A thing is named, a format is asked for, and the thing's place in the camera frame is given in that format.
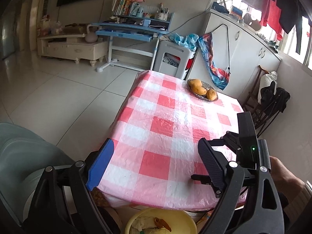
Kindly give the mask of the person's right hand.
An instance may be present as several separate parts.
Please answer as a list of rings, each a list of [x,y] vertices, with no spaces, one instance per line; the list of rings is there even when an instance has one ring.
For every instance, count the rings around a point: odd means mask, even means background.
[[[297,195],[305,188],[305,182],[289,171],[277,157],[270,156],[271,176],[277,191],[282,193],[292,202]]]

